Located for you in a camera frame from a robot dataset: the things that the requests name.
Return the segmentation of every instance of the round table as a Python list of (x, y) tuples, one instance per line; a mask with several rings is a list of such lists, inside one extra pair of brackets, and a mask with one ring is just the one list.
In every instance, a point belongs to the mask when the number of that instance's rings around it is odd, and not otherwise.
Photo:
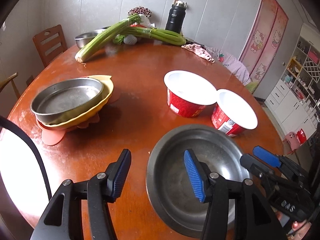
[[(9, 119), (34, 141), (48, 173), (52, 194), (65, 179), (90, 179), (117, 160), (123, 148), (132, 152), (132, 165), (122, 195), (109, 209), (119, 240), (191, 239), (170, 229), (155, 213), (147, 196), (145, 176), (149, 154), (157, 141), (180, 125), (198, 123), (213, 126), (213, 106), (196, 118), (183, 118), (167, 105), (164, 75), (186, 70), (206, 78), (216, 89), (229, 89), (254, 109), (258, 127), (233, 139), (244, 153), (260, 145), (282, 155), (283, 146), (271, 121), (249, 91), (221, 63), (210, 63), (192, 52), (158, 42), (134, 46), (109, 45), (86, 64), (76, 62), (78, 48), (71, 47), (57, 57), (26, 89), (12, 109)], [(71, 78), (95, 74), (111, 75), (119, 99), (99, 112), (100, 121), (86, 129), (66, 134), (55, 146), (41, 140), (30, 103), (44, 88)], [(23, 217), (35, 227), (48, 198), (36, 159), (18, 137), (7, 130), (0, 136), (0, 171), (6, 189)], [(91, 239), (86, 202), (83, 201), (85, 239)]]

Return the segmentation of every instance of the pink cloth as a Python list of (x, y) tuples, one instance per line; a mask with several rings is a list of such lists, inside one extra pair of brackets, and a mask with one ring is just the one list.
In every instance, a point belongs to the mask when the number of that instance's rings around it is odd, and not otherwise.
[(251, 82), (250, 74), (245, 65), (235, 56), (217, 48), (205, 47), (213, 58), (218, 59), (245, 86)]
[(204, 58), (209, 62), (214, 62), (214, 59), (211, 57), (211, 55), (205, 49), (203, 49), (199, 44), (193, 43), (193, 44), (183, 45), (181, 47), (189, 51), (192, 51), (197, 56)]

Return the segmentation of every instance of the steel basin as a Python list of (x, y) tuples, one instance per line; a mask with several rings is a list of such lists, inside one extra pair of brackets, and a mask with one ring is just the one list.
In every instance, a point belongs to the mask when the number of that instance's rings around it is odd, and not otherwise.
[(85, 45), (87, 45), (90, 41), (93, 40), (95, 36), (97, 36), (99, 33), (102, 33), (105, 31), (105, 29), (99, 29), (88, 33), (83, 33), (75, 37), (76, 44), (79, 49), (83, 48)]
[[(192, 148), (201, 162), (225, 179), (252, 178), (240, 165), (241, 149), (224, 133), (205, 125), (184, 125), (165, 134), (153, 148), (147, 166), (149, 200), (159, 217), (173, 230), (199, 238), (208, 203), (194, 195), (183, 154)], [(228, 229), (233, 227), (235, 202), (229, 200)]]
[(97, 105), (103, 84), (93, 78), (59, 82), (41, 91), (31, 102), (31, 110), (45, 124), (66, 122)]

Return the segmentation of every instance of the blue gripper pad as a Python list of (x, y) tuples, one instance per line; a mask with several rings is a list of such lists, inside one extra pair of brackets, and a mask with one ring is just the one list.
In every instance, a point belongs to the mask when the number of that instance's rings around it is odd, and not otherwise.
[(205, 199), (203, 181), (188, 150), (184, 152), (184, 165), (187, 169), (193, 192), (200, 202), (203, 203)]
[(120, 197), (124, 182), (127, 178), (131, 166), (131, 152), (124, 149), (116, 162), (117, 169), (115, 168), (110, 174), (108, 179), (112, 179), (112, 193), (111, 197), (114, 199)]
[(269, 164), (271, 167), (279, 168), (281, 165), (281, 162), (279, 161), (279, 158), (277, 156), (262, 148), (261, 146), (254, 147), (252, 152), (254, 156)]

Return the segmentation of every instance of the metal screw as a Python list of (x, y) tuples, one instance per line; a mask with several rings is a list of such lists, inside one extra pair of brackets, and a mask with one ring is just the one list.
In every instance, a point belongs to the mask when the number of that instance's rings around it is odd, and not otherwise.
[(253, 184), (253, 181), (251, 179), (245, 179), (244, 183), (248, 186), (251, 186)]
[(65, 180), (62, 182), (63, 186), (68, 186), (68, 185), (70, 185), (70, 183), (71, 183), (71, 179), (65, 179)]
[(211, 172), (209, 176), (211, 179), (217, 179), (219, 177), (219, 174), (216, 172)]
[(97, 174), (98, 179), (103, 179), (105, 176), (106, 176), (106, 174), (104, 172), (100, 172)]

